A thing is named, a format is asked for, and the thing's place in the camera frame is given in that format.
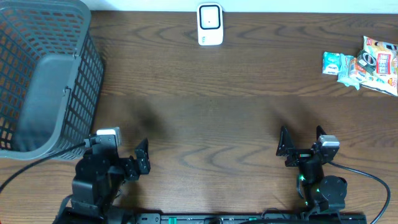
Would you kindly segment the teal small snack packet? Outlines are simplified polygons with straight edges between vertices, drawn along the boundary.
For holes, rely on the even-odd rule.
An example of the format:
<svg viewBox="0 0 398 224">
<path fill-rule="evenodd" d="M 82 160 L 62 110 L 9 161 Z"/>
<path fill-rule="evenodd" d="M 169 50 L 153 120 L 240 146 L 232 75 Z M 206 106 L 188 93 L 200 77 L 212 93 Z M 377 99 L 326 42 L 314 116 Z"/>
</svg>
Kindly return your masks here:
<svg viewBox="0 0 398 224">
<path fill-rule="evenodd" d="M 344 84 L 345 86 L 353 86 L 356 90 L 359 90 L 360 84 L 358 81 L 353 80 L 349 76 L 350 62 L 354 59 L 352 55 L 340 54 L 340 69 L 338 73 L 337 82 Z"/>
</svg>

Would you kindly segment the orange tissue pack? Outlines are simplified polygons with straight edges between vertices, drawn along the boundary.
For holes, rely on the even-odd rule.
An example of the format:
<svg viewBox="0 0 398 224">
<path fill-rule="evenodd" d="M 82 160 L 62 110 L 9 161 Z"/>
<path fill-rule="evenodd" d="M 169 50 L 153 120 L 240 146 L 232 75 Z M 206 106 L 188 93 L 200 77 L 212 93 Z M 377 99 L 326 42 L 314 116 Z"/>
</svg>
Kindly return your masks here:
<svg viewBox="0 0 398 224">
<path fill-rule="evenodd" d="M 353 58 L 349 63 L 349 77 L 358 83 L 366 81 L 366 74 L 364 68 L 357 64 L 357 58 Z"/>
</svg>

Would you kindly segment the green tissue pack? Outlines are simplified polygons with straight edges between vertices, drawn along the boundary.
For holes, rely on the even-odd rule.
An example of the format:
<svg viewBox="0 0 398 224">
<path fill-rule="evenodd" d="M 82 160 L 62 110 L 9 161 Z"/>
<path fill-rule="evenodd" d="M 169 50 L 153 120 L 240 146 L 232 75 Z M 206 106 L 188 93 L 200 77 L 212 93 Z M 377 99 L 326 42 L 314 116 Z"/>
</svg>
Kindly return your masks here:
<svg viewBox="0 0 398 224">
<path fill-rule="evenodd" d="M 338 75 L 341 67 L 340 54 L 324 52 L 322 57 L 322 74 Z"/>
</svg>

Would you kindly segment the dark green round-label box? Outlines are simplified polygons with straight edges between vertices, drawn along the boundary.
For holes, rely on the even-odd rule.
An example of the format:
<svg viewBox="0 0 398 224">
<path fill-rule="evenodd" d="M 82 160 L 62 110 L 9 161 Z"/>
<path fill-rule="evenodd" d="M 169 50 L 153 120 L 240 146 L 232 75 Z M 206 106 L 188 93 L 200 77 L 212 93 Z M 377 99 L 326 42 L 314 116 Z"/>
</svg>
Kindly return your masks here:
<svg viewBox="0 0 398 224">
<path fill-rule="evenodd" d="M 374 73 L 376 71 L 376 54 L 374 52 L 367 52 L 361 50 L 357 56 L 357 64 L 368 73 Z"/>
</svg>

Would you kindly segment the large white snack bag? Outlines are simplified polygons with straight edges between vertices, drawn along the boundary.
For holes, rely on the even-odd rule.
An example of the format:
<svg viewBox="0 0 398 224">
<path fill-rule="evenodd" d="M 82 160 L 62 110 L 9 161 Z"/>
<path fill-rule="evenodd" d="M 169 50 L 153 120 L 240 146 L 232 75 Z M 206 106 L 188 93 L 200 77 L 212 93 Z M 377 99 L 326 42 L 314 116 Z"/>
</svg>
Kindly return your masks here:
<svg viewBox="0 0 398 224">
<path fill-rule="evenodd" d="M 363 37 L 363 50 L 374 58 L 374 71 L 363 87 L 397 96 L 397 44 Z"/>
</svg>

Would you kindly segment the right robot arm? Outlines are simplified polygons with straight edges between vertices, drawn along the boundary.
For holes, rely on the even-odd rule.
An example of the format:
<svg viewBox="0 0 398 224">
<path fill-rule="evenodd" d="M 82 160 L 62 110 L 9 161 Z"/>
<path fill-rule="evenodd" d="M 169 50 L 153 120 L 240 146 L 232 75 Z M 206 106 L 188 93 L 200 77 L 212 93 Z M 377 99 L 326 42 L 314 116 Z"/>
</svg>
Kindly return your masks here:
<svg viewBox="0 0 398 224">
<path fill-rule="evenodd" d="M 316 141 L 308 149 L 295 147 L 287 128 L 280 129 L 280 140 L 276 155 L 285 157 L 285 166 L 298 167 L 296 189 L 305 200 L 307 209 L 300 216 L 309 220 L 311 216 L 335 214 L 345 208 L 347 181 L 335 175 L 325 175 L 323 165 L 331 162 L 340 148 L 334 135 L 326 134 L 321 126 L 316 128 Z"/>
</svg>

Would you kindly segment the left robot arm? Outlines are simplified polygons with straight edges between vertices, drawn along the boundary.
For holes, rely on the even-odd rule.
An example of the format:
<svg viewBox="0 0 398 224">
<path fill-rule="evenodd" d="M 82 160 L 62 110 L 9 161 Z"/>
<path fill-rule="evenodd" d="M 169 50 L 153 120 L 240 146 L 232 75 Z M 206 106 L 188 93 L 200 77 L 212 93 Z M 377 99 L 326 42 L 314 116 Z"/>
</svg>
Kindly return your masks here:
<svg viewBox="0 0 398 224">
<path fill-rule="evenodd" d="M 121 186 L 150 172 L 149 142 L 142 140 L 135 156 L 121 158 L 116 136 L 86 140 L 89 150 L 75 167 L 72 194 L 65 197 L 55 223 L 135 223 L 132 211 L 113 206 Z"/>
</svg>

